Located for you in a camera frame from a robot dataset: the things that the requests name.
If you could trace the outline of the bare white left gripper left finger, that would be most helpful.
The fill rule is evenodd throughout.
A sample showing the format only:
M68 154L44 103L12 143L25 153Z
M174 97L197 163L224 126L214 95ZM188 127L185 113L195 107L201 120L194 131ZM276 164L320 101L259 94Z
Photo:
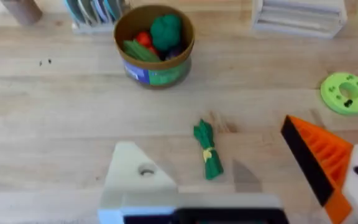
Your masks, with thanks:
M157 200L177 193L175 181L134 142L115 145L99 206L100 217L170 215L173 205Z

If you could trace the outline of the white orange left gripper right finger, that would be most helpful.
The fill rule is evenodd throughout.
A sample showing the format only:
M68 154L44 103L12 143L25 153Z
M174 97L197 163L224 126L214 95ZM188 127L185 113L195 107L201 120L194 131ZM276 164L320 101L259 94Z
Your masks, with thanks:
M358 144L295 116L281 134L319 207L317 223L358 223Z

